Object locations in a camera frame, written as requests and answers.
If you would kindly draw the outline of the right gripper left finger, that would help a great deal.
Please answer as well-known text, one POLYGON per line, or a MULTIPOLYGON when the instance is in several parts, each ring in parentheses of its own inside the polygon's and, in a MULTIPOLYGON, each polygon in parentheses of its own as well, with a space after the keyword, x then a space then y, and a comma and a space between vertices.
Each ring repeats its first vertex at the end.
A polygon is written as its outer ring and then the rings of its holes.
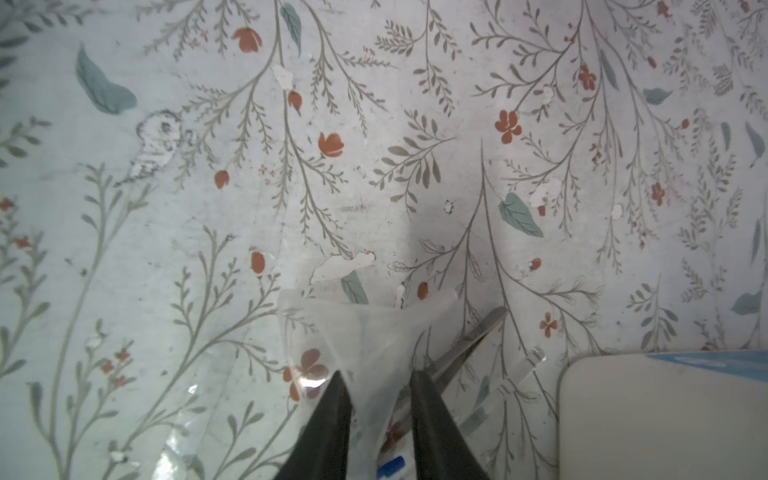
POLYGON ((309 422, 275 480, 344 480, 352 403, 343 376, 330 379, 309 422))

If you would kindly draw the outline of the white plastic storage bin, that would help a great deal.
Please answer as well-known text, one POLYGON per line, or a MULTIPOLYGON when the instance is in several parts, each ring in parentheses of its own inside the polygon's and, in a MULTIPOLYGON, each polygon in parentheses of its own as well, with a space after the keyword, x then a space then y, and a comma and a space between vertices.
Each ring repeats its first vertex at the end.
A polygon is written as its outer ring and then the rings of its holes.
POLYGON ((559 384, 562 479, 764 479, 764 350, 592 357, 559 384))

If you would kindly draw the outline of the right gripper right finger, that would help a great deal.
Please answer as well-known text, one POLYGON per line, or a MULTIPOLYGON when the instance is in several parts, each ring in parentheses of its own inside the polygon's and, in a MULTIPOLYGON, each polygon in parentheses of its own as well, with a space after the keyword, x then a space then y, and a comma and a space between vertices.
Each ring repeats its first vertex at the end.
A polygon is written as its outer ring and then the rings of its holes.
POLYGON ((430 376, 413 371, 409 386, 417 479, 488 479, 430 376))

